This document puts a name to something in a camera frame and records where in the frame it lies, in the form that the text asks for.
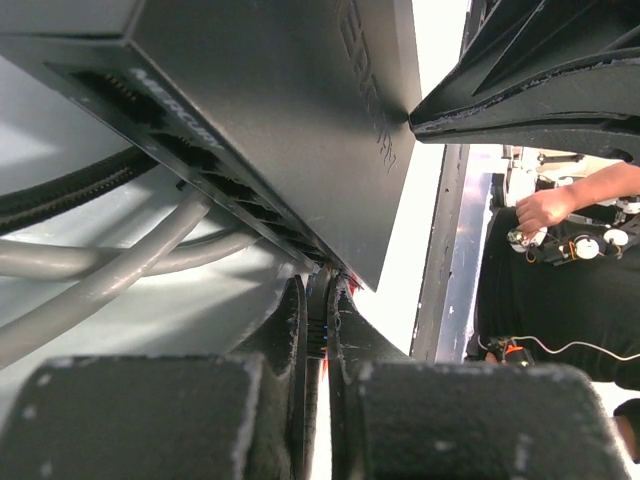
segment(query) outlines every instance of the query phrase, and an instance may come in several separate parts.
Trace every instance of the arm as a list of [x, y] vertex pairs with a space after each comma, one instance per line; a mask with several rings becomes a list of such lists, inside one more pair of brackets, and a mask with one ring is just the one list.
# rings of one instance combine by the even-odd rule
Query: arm
[[615, 409], [613, 415], [631, 459], [635, 463], [640, 462], [640, 399], [626, 401]]
[[566, 188], [574, 211], [610, 198], [640, 194], [640, 168], [619, 162], [578, 180]]
[[534, 234], [557, 225], [567, 216], [603, 200], [640, 194], [640, 168], [615, 163], [572, 185], [542, 190], [516, 205], [520, 229]]
[[636, 435], [633, 431], [633, 427], [631, 426], [631, 422], [629, 422], [629, 419], [624, 416], [613, 417], [613, 420], [616, 424], [616, 427], [618, 427], [620, 436], [624, 440], [624, 444], [627, 447], [627, 452], [629, 452], [631, 460], [635, 463], [638, 463], [638, 445], [636, 442]]

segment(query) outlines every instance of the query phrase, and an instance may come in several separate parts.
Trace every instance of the wire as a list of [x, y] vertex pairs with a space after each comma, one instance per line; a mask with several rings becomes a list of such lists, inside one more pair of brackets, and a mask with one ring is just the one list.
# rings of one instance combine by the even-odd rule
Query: wire
[[[261, 237], [248, 228], [223, 232], [179, 245], [145, 276], [196, 268], [239, 252]], [[125, 249], [38, 245], [0, 240], [0, 276], [31, 280], [72, 280], [86, 277], [124, 253]]]
[[193, 192], [136, 245], [57, 297], [0, 328], [0, 369], [67, 332], [133, 285], [202, 220], [211, 202]]
[[128, 148], [49, 182], [0, 196], [0, 235], [35, 225], [89, 202], [148, 172], [158, 163]]
[[606, 348], [600, 347], [598, 345], [594, 345], [593, 343], [589, 343], [589, 342], [580, 342], [580, 341], [569, 342], [564, 347], [562, 347], [562, 348], [560, 348], [558, 350], [551, 350], [544, 343], [542, 343], [542, 341], [540, 341], [540, 339], [538, 339], [538, 337], [534, 337], [532, 335], [528, 335], [528, 336], [524, 336], [524, 337], [511, 337], [511, 338], [513, 340], [534, 340], [538, 345], [540, 345], [540, 347], [545, 352], [547, 352], [547, 353], [549, 353], [551, 355], [557, 355], [558, 353], [562, 353], [567, 348], [572, 347], [574, 345], [582, 345], [583, 347], [593, 348], [593, 349], [598, 350], [598, 351], [600, 351], [602, 353], [606, 353], [610, 357], [613, 357], [613, 358], [615, 358], [616, 360], [618, 360], [620, 362], [629, 362], [631, 360], [635, 360], [636, 358], [640, 358], [640, 353], [637, 353], [635, 355], [631, 355], [630, 357], [621, 357], [621, 356], [616, 355], [615, 353], [607, 350]]
[[476, 339], [477, 339], [477, 341], [478, 341], [478, 346], [479, 346], [481, 349], [486, 350], [486, 351], [488, 352], [488, 351], [489, 351], [489, 349], [488, 349], [487, 347], [485, 347], [485, 346], [482, 344], [482, 342], [480, 341], [480, 335], [478, 335]]

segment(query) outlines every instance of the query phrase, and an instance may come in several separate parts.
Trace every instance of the white knob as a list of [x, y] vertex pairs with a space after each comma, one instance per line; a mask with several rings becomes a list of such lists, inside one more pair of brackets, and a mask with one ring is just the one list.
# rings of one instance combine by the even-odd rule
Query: white knob
[[591, 260], [600, 253], [600, 246], [592, 238], [581, 238], [576, 241], [576, 255], [583, 260]]
[[627, 232], [618, 230], [617, 228], [607, 230], [606, 232], [604, 232], [604, 235], [602, 237], [604, 238], [605, 242], [616, 245], [618, 247], [624, 247], [627, 243], [629, 243], [629, 235], [627, 235]]

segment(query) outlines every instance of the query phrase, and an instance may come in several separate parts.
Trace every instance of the person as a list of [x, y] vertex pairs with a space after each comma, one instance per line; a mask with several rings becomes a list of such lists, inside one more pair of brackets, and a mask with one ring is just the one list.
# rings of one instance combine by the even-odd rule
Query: person
[[[507, 233], [515, 227], [529, 237], [544, 227], [555, 237], [596, 228], [566, 218], [595, 203], [636, 194], [640, 194], [640, 168], [620, 162], [572, 185], [539, 191], [521, 200], [515, 209], [497, 212], [478, 285], [478, 359], [496, 362], [484, 349], [483, 339], [531, 336], [546, 349], [533, 339], [518, 343], [531, 351], [536, 362], [572, 365], [595, 382], [640, 390], [640, 358], [621, 361], [583, 345], [572, 345], [557, 354], [547, 351], [580, 341], [621, 358], [640, 354], [640, 246], [630, 247], [620, 259], [598, 257], [553, 266], [530, 263], [507, 242]], [[638, 463], [640, 398], [620, 405], [614, 419]]]

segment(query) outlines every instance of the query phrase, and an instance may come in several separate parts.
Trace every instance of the hand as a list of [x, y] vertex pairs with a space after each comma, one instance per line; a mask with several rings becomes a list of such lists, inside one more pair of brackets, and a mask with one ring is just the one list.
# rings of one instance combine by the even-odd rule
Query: hand
[[487, 352], [487, 355], [484, 357], [484, 361], [493, 365], [498, 365], [500, 363], [496, 356], [491, 352]]
[[516, 204], [520, 231], [535, 235], [544, 227], [563, 221], [576, 209], [576, 201], [567, 187], [541, 190]]

